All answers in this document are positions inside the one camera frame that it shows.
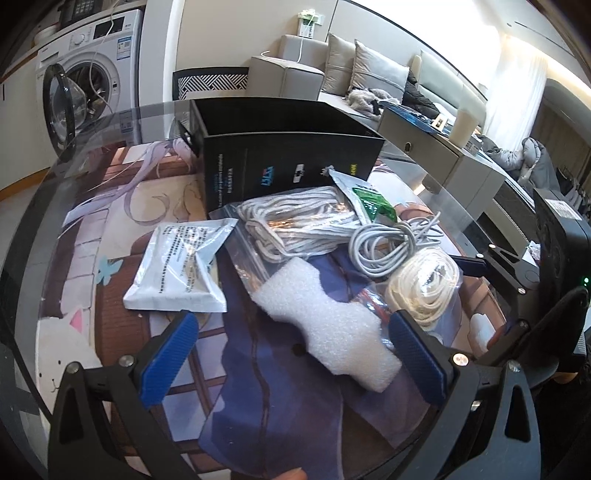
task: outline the cabinet drawer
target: cabinet drawer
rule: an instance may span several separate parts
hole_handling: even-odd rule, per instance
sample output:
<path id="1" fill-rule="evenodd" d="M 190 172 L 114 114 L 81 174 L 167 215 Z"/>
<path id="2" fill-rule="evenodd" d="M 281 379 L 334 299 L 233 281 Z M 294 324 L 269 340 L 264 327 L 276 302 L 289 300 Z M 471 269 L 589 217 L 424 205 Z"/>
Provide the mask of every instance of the cabinet drawer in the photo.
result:
<path id="1" fill-rule="evenodd" d="M 454 152 L 436 138 L 387 109 L 384 109 L 378 133 L 407 153 L 435 180 L 445 186 L 458 161 Z"/>

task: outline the window curtain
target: window curtain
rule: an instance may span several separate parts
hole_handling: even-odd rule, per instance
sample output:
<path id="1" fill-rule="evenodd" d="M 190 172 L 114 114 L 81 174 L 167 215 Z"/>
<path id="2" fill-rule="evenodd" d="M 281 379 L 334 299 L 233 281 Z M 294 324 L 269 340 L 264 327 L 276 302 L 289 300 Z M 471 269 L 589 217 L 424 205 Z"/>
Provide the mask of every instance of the window curtain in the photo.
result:
<path id="1" fill-rule="evenodd" d="M 489 89 L 483 133 L 499 148 L 520 150 L 530 136 L 544 94 L 548 61 L 542 52 L 505 37 Z"/>

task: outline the black and white pattern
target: black and white pattern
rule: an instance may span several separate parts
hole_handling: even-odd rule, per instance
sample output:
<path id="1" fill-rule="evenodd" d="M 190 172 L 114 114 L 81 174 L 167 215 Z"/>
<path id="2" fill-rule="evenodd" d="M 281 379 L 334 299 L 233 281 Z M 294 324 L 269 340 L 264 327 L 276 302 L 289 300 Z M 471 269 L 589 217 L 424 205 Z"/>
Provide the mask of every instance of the black and white pattern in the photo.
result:
<path id="1" fill-rule="evenodd" d="M 246 90 L 248 67 L 210 67 L 179 70 L 173 74 L 173 100 L 185 100 L 190 92 Z"/>

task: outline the finger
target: finger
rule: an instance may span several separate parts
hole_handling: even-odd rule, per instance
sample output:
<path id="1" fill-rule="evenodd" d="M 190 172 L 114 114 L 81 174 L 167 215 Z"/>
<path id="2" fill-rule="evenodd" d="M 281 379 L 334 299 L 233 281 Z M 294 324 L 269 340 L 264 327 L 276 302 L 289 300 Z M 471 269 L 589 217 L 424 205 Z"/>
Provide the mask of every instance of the finger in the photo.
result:
<path id="1" fill-rule="evenodd" d="M 301 468 L 294 468 L 289 472 L 282 473 L 275 480 L 308 480 L 308 475 Z"/>
<path id="2" fill-rule="evenodd" d="M 504 333 L 505 333 L 505 326 L 503 325 L 501 328 L 499 328 L 495 332 L 495 334 L 492 336 L 492 338 L 490 340 L 488 340 L 488 343 L 486 344 L 486 348 L 490 349 L 495 343 L 497 343 L 499 341 L 499 338 L 501 338 Z"/>

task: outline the foam packing piece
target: foam packing piece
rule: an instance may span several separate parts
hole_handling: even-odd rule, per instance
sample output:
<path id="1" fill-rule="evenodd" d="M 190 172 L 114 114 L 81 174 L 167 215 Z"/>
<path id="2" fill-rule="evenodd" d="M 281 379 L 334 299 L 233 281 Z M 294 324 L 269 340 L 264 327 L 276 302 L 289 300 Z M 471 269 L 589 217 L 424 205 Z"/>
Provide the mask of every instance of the foam packing piece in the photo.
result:
<path id="1" fill-rule="evenodd" d="M 402 367 L 381 341 L 377 315 L 331 299 L 320 272 L 301 258 L 287 262 L 252 299 L 274 320 L 296 325 L 308 352 L 333 374 L 350 375 L 367 390 L 383 392 Z"/>

